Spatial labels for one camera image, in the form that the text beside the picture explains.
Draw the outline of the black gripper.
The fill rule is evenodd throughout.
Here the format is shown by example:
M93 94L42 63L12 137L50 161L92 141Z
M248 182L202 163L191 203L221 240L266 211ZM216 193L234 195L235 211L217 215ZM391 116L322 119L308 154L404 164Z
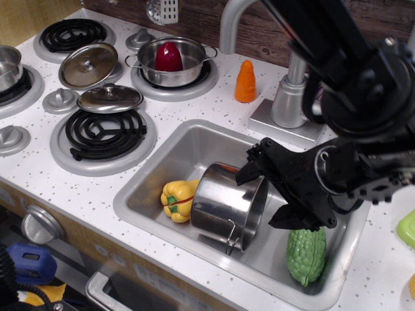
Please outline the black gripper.
M263 176L285 199L269 220L276 229L317 231L337 226L328 203L329 194L320 186L313 168L313 152L293 152L270 138L247 151L248 163L235 175L238 186Z

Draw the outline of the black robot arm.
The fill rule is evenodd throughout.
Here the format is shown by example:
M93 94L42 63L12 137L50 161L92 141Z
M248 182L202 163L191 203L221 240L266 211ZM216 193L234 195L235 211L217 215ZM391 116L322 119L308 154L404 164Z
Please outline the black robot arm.
M414 62L394 38L366 41L342 1L265 1L309 66L302 108L336 137L306 152L270 138L248 151L238 185L266 178L285 199L277 229L333 228L363 201L414 183Z

